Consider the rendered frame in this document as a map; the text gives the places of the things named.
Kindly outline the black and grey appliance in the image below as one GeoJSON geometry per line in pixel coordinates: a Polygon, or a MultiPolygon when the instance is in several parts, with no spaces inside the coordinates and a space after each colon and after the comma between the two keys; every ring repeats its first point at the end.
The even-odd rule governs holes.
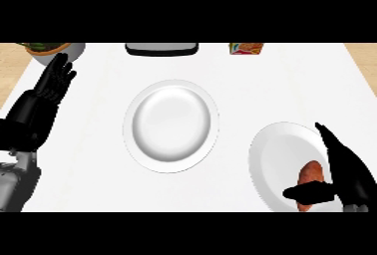
{"type": "Polygon", "coordinates": [[[198,43],[127,43],[125,50],[134,56],[187,56],[196,52],[198,43]]]}

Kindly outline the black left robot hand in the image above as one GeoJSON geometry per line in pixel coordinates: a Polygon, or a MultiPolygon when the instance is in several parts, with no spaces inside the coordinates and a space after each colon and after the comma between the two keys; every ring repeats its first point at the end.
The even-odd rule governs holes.
{"type": "Polygon", "coordinates": [[[68,54],[57,53],[34,89],[23,92],[6,118],[0,119],[0,150],[29,152],[43,145],[75,76],[68,54]]]}

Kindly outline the orange sweet potato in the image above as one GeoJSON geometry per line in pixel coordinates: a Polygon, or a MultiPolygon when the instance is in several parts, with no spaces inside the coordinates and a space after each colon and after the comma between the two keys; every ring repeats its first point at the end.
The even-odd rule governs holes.
{"type": "Polygon", "coordinates": [[[300,212],[307,212],[312,208],[309,201],[312,200],[312,195],[315,190],[312,188],[312,181],[323,181],[322,166],[316,160],[310,160],[301,167],[298,172],[297,184],[303,186],[303,200],[295,202],[297,210],[300,212]]]}

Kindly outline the colourful printed box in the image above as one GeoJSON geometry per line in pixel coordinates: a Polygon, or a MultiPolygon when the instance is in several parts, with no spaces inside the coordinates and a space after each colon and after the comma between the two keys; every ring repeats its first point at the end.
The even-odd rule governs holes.
{"type": "Polygon", "coordinates": [[[230,43],[229,53],[232,55],[258,55],[261,47],[261,43],[230,43]]]}

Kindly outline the large white plate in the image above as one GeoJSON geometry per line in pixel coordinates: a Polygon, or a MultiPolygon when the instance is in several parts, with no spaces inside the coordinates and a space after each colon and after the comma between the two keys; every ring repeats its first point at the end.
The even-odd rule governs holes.
{"type": "Polygon", "coordinates": [[[184,80],[149,85],[124,118],[124,144],[133,160],[158,173],[177,173],[205,159],[218,135],[218,112],[207,91],[184,80]]]}

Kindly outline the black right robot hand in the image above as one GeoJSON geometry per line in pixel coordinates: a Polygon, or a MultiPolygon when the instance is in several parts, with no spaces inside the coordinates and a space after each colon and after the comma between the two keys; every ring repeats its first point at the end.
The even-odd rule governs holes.
{"type": "MultiPolygon", "coordinates": [[[[368,212],[377,212],[377,182],[359,156],[340,142],[329,129],[315,124],[326,147],[332,182],[312,181],[315,193],[309,204],[329,202],[338,197],[341,205],[366,205],[368,212]]],[[[303,186],[295,185],[282,191],[282,196],[295,202],[303,200],[303,186]]]]}

